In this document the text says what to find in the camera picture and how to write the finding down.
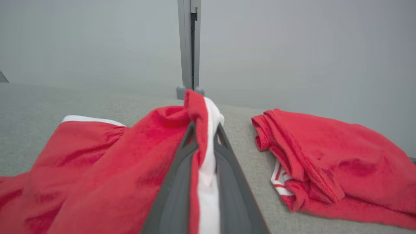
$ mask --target gray table surface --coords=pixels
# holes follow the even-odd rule
[[[132,126],[156,107],[181,105],[140,95],[80,92],[33,85],[0,83],[0,175],[30,170],[49,137],[65,115],[113,119]],[[225,131],[272,233],[395,234],[415,231],[380,224],[326,219],[290,212],[270,183],[275,158],[259,152],[251,117],[263,110],[218,105]]]

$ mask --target folded red garment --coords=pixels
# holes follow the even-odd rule
[[[221,118],[212,101],[189,90],[184,106],[157,108],[131,128],[65,117],[29,172],[0,177],[0,232],[137,234],[193,120],[199,149],[189,233],[219,233],[218,191],[209,186],[216,185],[213,134]]]
[[[358,124],[278,109],[252,118],[271,181],[291,211],[416,229],[416,166]]]

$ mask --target white fabric edge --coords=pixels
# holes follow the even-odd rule
[[[112,124],[112,125],[117,125],[117,126],[123,126],[125,127],[124,124],[111,120],[111,119],[98,119],[98,118],[92,118],[92,117],[87,117],[87,116],[82,116],[82,115],[67,115],[64,117],[64,120],[62,120],[62,122],[68,122],[68,121],[78,121],[78,122],[102,122],[102,123],[107,123],[107,124]]]
[[[208,112],[208,142],[204,161],[198,171],[199,228],[198,234],[220,233],[220,198],[214,155],[214,134],[218,124],[224,124],[224,116],[214,102],[204,97]]]
[[[292,177],[286,173],[285,175],[283,175],[284,173],[286,173],[286,170],[282,167],[282,165],[280,164],[279,160],[276,159],[276,165],[275,165],[275,170],[272,173],[272,178],[270,179],[270,181],[272,182],[273,186],[275,187],[276,191],[278,192],[278,194],[280,196],[284,195],[284,196],[294,196],[294,194],[287,190],[284,187],[276,187],[275,185],[285,185],[285,182],[287,180],[292,179]]]

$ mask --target red garment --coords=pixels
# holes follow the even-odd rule
[[[416,229],[416,166],[358,124],[278,109],[252,118],[272,183],[291,211]]]
[[[204,97],[157,108],[128,128],[115,121],[59,125],[29,172],[0,177],[2,233],[137,234],[191,120],[190,233],[198,233],[198,169],[207,151]]]

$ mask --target gray wall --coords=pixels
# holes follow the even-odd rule
[[[415,0],[203,0],[202,9],[208,97],[359,123],[416,156]]]
[[[1,0],[9,82],[176,97],[175,0]]]

